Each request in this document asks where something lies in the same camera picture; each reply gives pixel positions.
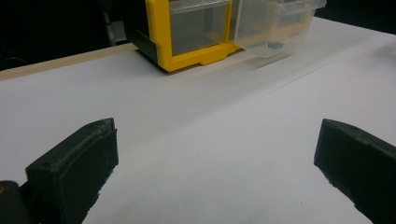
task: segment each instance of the plastic bin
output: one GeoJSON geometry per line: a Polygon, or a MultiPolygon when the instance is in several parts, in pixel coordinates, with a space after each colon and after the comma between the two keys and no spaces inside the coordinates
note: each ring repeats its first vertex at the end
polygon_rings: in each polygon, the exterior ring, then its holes
{"type": "Polygon", "coordinates": [[[231,0],[170,0],[172,55],[224,42],[226,5],[231,0]]]}
{"type": "Polygon", "coordinates": [[[262,57],[295,50],[326,0],[234,0],[232,39],[262,57]]]}

